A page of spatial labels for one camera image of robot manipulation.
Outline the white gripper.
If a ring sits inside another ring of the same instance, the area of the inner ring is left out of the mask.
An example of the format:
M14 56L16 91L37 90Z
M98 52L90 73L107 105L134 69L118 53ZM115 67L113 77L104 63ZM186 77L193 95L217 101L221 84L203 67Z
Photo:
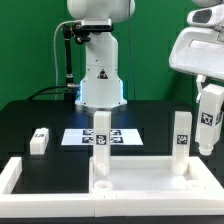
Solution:
M177 37L169 57L170 67L197 76L197 97L200 102L206 77L224 81L224 42L219 32L208 28L188 27Z

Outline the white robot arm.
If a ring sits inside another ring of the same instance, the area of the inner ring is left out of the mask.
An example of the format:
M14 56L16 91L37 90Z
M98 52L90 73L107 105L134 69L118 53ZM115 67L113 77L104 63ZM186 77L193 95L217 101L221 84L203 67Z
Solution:
M193 67L190 43L217 37L224 23L224 0L192 0L200 8L190 12L189 27L178 36L169 57L171 68L187 74L204 75L203 67ZM118 76L118 42L113 25L131 18L135 0L67 0L74 19L72 32L79 44L86 46L86 74L81 80L80 107L111 109L123 106L123 82Z

